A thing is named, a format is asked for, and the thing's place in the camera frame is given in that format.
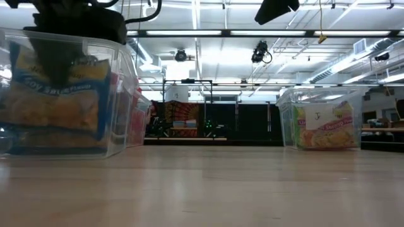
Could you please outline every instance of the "wooden tabletop surface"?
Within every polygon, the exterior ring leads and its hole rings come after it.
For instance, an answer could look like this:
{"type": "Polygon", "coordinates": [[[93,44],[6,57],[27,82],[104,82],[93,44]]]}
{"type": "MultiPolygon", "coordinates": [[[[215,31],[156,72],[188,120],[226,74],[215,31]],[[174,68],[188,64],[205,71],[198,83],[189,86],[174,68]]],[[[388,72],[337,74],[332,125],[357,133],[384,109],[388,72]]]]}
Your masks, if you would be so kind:
{"type": "Polygon", "coordinates": [[[143,146],[0,160],[2,227],[402,227],[404,154],[143,146]]]}

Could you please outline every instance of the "soy sauce flavor noodle package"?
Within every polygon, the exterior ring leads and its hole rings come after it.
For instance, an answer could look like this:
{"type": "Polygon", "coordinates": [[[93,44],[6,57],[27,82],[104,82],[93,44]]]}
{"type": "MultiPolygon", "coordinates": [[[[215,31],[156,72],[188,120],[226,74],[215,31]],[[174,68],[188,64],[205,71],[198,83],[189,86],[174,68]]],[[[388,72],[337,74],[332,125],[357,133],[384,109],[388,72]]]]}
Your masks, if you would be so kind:
{"type": "Polygon", "coordinates": [[[294,140],[302,149],[347,149],[359,147],[355,138],[353,109],[349,102],[338,105],[318,105],[313,107],[294,106],[294,140]],[[328,116],[314,115],[312,109],[329,108],[328,116]],[[318,125],[310,125],[311,118],[322,118],[318,125]]]}
{"type": "Polygon", "coordinates": [[[108,121],[110,65],[83,56],[72,62],[68,82],[55,88],[35,52],[10,43],[13,77],[0,100],[0,125],[23,129],[60,129],[101,140],[108,121]]]}

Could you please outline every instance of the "white label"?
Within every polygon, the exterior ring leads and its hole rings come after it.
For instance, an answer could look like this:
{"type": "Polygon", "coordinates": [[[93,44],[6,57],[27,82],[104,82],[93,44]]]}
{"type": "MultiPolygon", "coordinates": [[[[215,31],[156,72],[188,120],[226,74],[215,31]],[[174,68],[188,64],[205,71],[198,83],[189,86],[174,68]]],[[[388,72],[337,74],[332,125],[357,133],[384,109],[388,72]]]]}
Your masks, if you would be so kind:
{"type": "Polygon", "coordinates": [[[334,105],[310,105],[305,107],[306,112],[306,130],[316,130],[322,125],[338,120],[333,113],[334,105]]]}

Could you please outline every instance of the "clear plastic bin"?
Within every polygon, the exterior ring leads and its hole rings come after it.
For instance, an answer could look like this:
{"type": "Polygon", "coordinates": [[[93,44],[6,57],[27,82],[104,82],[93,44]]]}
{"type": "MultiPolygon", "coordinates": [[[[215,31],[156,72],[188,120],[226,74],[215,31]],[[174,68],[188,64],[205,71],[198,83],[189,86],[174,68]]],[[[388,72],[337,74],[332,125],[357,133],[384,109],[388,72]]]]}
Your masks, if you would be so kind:
{"type": "Polygon", "coordinates": [[[146,125],[150,120],[151,101],[141,93],[135,92],[128,127],[128,146],[141,146],[145,141],[146,125]]]}
{"type": "Polygon", "coordinates": [[[128,49],[115,42],[0,28],[0,156],[122,151],[134,70],[128,49]]]}
{"type": "Polygon", "coordinates": [[[297,149],[360,148],[367,87],[287,90],[277,101],[283,145],[297,149]]]}

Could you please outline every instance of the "air duct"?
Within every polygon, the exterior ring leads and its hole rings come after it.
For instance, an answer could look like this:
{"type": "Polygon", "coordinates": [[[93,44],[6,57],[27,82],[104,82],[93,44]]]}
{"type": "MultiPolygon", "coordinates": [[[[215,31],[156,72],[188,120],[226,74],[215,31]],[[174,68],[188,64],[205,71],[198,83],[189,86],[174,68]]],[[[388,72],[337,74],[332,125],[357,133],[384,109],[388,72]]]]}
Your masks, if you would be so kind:
{"type": "Polygon", "coordinates": [[[354,51],[351,50],[349,53],[339,57],[337,60],[331,61],[326,67],[323,67],[312,73],[310,78],[304,81],[304,83],[317,83],[318,81],[327,78],[328,76],[332,76],[344,69],[349,68],[350,66],[353,66],[354,64],[358,63],[359,60],[365,57],[378,55],[390,46],[395,45],[401,41],[402,39],[400,38],[384,38],[382,40],[374,42],[361,54],[355,54],[354,51]]]}

